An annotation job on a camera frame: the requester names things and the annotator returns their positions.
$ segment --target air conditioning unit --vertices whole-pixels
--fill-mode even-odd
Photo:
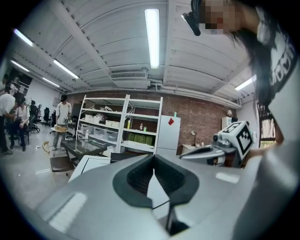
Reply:
[[[148,78],[148,75],[146,72],[122,72],[122,73],[111,73],[110,78],[113,80],[122,80],[122,79],[145,80]]]
[[[116,80],[113,81],[114,84],[117,85],[118,88],[128,88],[128,89],[148,89],[150,86],[149,80]]]

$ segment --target fluorescent ceiling light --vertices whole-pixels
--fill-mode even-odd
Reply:
[[[159,10],[145,10],[150,64],[152,69],[159,69]]]
[[[23,35],[18,29],[14,29],[14,33],[22,39],[25,43],[27,43],[30,46],[33,46],[33,43],[25,36]]]
[[[19,68],[22,68],[22,69],[25,70],[26,72],[29,72],[29,70],[28,70],[27,68],[24,68],[24,67],[21,66],[19,63],[15,62],[15,61],[13,61],[13,60],[11,60],[11,62],[12,62],[13,64],[17,65]]]
[[[239,91],[239,90],[243,89],[244,87],[248,86],[249,84],[253,83],[254,81],[256,81],[256,75],[254,75],[253,77],[251,77],[247,81],[243,82],[241,85],[237,86],[235,89],[237,91]]]
[[[55,84],[55,83],[53,83],[53,82],[49,81],[48,79],[45,79],[44,77],[43,77],[43,79],[44,79],[45,81],[47,81],[47,82],[49,82],[49,83],[51,83],[51,84],[53,84],[54,86],[56,86],[56,87],[58,87],[58,88],[59,88],[59,85],[57,85],[57,84]]]
[[[61,69],[65,70],[67,73],[69,73],[72,77],[74,77],[75,79],[78,79],[79,76],[77,76],[76,74],[72,73],[69,69],[67,69],[64,65],[62,65],[60,62],[58,62],[57,60],[54,59],[53,61],[57,66],[59,66]]]

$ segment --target wall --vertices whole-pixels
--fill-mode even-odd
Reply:
[[[50,87],[48,87],[45,84],[42,84],[41,82],[32,79],[32,82],[29,86],[26,99],[27,102],[30,103],[31,100],[34,100],[36,104],[41,104],[41,115],[40,118],[42,121],[44,121],[44,109],[48,107],[50,109],[50,114],[53,113],[53,111],[56,109],[56,106],[52,106],[54,98],[60,98],[60,93]]]
[[[239,120],[248,121],[250,124],[250,130],[252,132],[256,132],[256,142],[253,144],[252,148],[258,148],[259,145],[259,121],[255,115],[255,110],[253,107],[253,100],[250,102],[247,102],[242,105],[241,109],[238,109],[236,111],[237,117]]]
[[[213,135],[221,130],[221,118],[226,116],[228,110],[224,106],[211,102],[168,94],[143,92],[92,92],[85,94],[89,98],[124,98],[126,94],[130,94],[131,98],[146,100],[159,100],[160,97],[164,97],[162,115],[173,116],[174,112],[177,112],[177,116],[181,118],[177,154],[181,153],[183,143],[194,143],[194,136],[191,135],[192,130],[197,132],[197,143],[211,143]],[[79,103],[85,94],[69,95],[68,101],[71,104]]]

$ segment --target bottle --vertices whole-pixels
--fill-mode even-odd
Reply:
[[[89,131],[86,130],[84,139],[87,141],[89,139]]]

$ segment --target camera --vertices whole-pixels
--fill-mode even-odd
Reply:
[[[181,15],[181,17],[188,24],[188,26],[190,27],[192,32],[196,36],[200,36],[201,32],[200,32],[200,29],[199,29],[199,23],[197,23],[197,20],[195,18],[194,13],[193,12],[184,13],[184,14]]]
[[[213,138],[212,138],[212,140],[214,141],[214,142],[217,142],[218,140],[221,140],[222,139],[222,136],[220,135],[220,134],[214,134],[214,136],[213,136]]]

